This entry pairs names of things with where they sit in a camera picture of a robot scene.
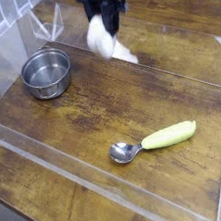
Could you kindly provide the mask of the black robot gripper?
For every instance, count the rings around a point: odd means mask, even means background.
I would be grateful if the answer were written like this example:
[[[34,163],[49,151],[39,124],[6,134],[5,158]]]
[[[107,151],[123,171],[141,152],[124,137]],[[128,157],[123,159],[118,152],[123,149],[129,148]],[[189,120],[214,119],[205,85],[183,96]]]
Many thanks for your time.
[[[120,12],[125,11],[126,1],[125,0],[76,0],[82,3],[88,17],[88,21],[97,15],[102,15],[102,22],[104,28],[111,36],[115,36],[119,30],[119,16]]]

